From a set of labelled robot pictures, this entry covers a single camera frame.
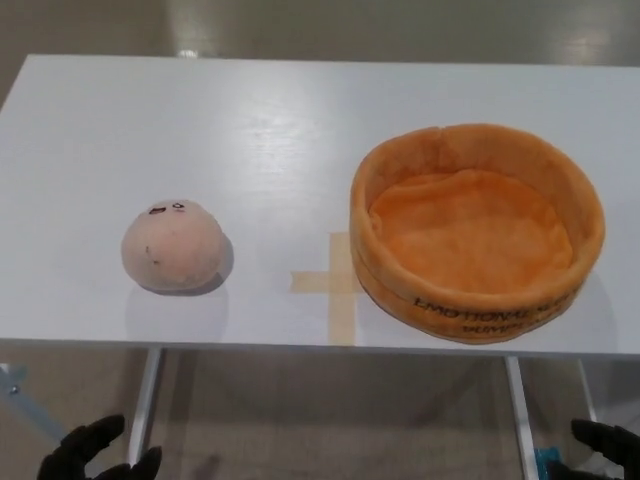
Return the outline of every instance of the round plush toy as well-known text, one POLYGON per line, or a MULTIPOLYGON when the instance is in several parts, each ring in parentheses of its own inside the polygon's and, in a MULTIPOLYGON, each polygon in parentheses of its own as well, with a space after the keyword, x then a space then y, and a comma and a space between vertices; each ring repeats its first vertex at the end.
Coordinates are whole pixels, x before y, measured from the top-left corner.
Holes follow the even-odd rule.
POLYGON ((213 216, 195 202, 166 200, 138 215, 122 240, 122 263, 141 287, 181 291, 213 280, 224 235, 213 216))

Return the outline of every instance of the beige tape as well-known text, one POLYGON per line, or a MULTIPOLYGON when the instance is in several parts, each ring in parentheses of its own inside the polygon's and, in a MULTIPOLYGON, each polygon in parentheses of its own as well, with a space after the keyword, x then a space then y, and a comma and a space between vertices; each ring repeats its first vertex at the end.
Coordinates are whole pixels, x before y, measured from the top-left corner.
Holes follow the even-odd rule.
POLYGON ((329 343, 354 345, 356 337, 356 293, 362 292, 353 271, 348 233, 329 237, 328 272, 292 272, 292 293, 329 295, 329 343))

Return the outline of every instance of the plush toy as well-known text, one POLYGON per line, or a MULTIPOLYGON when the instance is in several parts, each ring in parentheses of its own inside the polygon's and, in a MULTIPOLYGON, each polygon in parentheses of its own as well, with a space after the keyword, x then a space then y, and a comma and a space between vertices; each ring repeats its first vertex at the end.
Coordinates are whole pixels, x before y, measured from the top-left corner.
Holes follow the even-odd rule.
POLYGON ((213 280, 224 235, 213 216, 195 202, 166 200, 138 215, 121 245, 127 274, 157 292, 193 290, 213 280))
POLYGON ((600 255, 604 212, 553 145, 500 125, 388 140, 351 189, 351 250, 374 301, 432 335, 505 341, 567 310, 600 255))

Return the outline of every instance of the tape cross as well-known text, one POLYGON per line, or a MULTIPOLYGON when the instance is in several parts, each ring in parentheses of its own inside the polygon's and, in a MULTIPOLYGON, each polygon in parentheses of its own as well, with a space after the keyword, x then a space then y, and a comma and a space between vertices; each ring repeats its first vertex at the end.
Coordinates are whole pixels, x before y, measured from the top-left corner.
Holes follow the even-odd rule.
POLYGON ((353 271, 349 234, 330 234, 328 272, 292 272, 291 276, 291 293, 329 295, 329 344, 354 345, 356 294, 363 290, 353 271))

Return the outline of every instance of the floor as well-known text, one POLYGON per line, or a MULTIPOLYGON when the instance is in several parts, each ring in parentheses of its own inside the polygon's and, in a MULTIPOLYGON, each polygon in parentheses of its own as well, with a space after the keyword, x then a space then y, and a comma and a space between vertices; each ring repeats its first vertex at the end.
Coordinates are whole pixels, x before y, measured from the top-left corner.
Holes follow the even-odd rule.
MULTIPOLYGON (((28 53, 640 66, 638 21, 633 0, 4 0, 0 104, 28 53)), ((72 428, 131 417, 144 352, 5 346, 0 360, 26 365, 23 391, 72 428)), ((575 363, 523 363, 536 445, 580 463, 575 363)), ((500 359, 175 351, 150 440, 161 479, 519 479, 509 402, 500 359)), ((0 403, 0 479, 35 478, 51 448, 0 403)))

